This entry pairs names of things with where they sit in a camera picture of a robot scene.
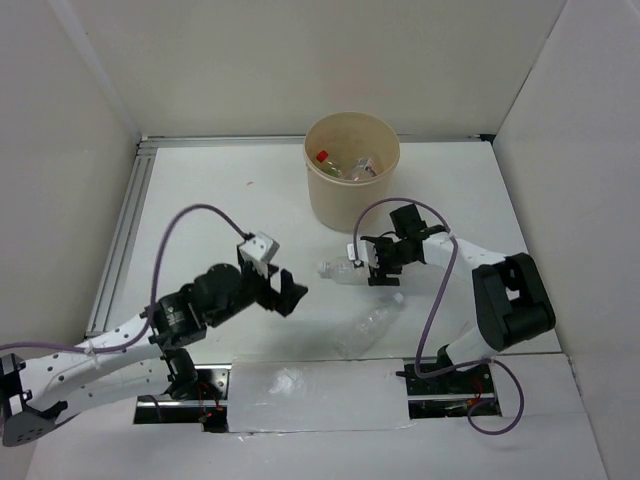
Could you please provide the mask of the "clear bottle white cap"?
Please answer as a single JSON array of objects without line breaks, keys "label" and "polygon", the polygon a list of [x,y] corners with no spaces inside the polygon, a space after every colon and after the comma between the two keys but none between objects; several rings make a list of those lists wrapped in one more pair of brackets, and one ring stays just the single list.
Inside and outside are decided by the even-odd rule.
[{"label": "clear bottle white cap", "polygon": [[405,297],[395,293],[384,302],[358,315],[341,326],[335,337],[335,351],[341,359],[362,357],[385,337],[398,320],[405,306]]},{"label": "clear bottle white cap", "polygon": [[340,285],[369,285],[369,269],[366,263],[354,262],[346,256],[321,261],[317,265],[318,275]]}]

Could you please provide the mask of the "blue label clear bottle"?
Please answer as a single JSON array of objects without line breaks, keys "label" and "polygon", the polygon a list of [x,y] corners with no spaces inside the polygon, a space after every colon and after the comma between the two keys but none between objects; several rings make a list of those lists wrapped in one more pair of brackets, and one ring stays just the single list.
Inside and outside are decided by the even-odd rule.
[{"label": "blue label clear bottle", "polygon": [[359,158],[346,172],[345,179],[359,182],[375,178],[378,175],[374,160],[370,157]]}]

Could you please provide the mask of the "red cap red label bottle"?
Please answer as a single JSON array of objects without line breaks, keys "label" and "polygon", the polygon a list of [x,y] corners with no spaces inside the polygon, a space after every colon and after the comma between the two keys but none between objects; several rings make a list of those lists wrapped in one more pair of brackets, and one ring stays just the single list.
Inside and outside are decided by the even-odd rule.
[{"label": "red cap red label bottle", "polygon": [[315,157],[315,165],[323,173],[334,177],[342,178],[343,170],[340,162],[329,155],[326,150],[321,150]]}]

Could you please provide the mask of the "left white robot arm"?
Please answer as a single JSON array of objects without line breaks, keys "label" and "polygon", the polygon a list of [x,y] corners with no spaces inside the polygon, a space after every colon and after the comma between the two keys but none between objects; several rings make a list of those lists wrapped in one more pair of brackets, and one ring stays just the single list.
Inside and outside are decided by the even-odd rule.
[{"label": "left white robot arm", "polygon": [[122,399],[189,397],[199,380],[187,346],[252,305],[286,317],[307,292],[289,271],[239,255],[236,265],[212,266],[70,352],[2,357],[3,446],[34,442],[86,410]]}]

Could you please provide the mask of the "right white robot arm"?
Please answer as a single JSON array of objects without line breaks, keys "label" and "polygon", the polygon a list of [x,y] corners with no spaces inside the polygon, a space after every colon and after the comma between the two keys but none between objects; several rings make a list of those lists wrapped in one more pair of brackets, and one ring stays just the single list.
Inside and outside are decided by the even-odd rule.
[{"label": "right white robot arm", "polygon": [[[367,214],[384,203],[405,205],[390,213],[395,241],[384,236],[361,236]],[[527,253],[504,255],[458,239],[433,207],[409,198],[374,202],[357,218],[350,258],[369,269],[371,286],[397,286],[406,265],[419,262],[439,266],[444,274],[438,287],[414,359],[414,375],[435,378],[448,392],[460,391],[471,379],[471,368],[495,361],[506,349],[555,328],[556,316],[534,259]],[[438,351],[436,370],[421,367],[424,347],[452,276],[470,283],[476,324]]]}]

